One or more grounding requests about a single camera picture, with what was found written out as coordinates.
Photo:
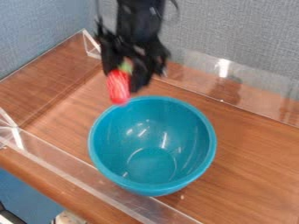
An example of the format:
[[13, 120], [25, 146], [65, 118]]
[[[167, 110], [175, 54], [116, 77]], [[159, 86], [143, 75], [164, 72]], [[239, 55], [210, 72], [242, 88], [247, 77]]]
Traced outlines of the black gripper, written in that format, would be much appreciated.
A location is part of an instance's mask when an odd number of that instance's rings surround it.
[[120, 19], [116, 31], [111, 31], [100, 18], [96, 21], [96, 40], [101, 51], [104, 74], [117, 69], [125, 58], [133, 62], [129, 92], [136, 93], [149, 84], [152, 75], [164, 75], [169, 50], [161, 43], [157, 17]]

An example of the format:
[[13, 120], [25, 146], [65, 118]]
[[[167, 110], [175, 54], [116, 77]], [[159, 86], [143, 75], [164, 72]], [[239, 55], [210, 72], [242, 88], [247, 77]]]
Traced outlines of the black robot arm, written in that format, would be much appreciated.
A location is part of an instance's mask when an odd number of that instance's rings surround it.
[[164, 75], [169, 50], [159, 39], [165, 0], [116, 0], [116, 31], [105, 26], [97, 16], [95, 38], [100, 45], [104, 74], [132, 61], [129, 92], [145, 87], [155, 74]]

